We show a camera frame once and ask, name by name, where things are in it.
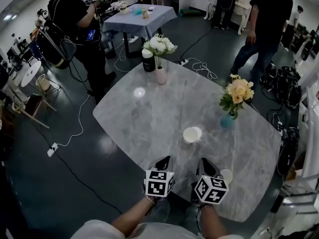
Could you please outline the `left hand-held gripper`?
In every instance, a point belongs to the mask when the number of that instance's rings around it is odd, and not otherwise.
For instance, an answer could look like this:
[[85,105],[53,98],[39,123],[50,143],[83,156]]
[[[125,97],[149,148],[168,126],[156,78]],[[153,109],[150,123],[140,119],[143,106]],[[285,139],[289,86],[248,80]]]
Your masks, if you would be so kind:
[[156,163],[156,168],[146,170],[144,179],[147,196],[166,198],[174,185],[173,160],[166,156]]

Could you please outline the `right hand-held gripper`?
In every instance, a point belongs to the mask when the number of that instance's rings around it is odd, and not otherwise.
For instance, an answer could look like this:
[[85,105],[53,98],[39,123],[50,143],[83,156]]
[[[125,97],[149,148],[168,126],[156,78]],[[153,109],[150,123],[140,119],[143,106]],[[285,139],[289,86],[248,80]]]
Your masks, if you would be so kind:
[[220,205],[229,192],[228,183],[223,179],[220,170],[206,158],[198,162],[196,181],[191,184],[192,203]]

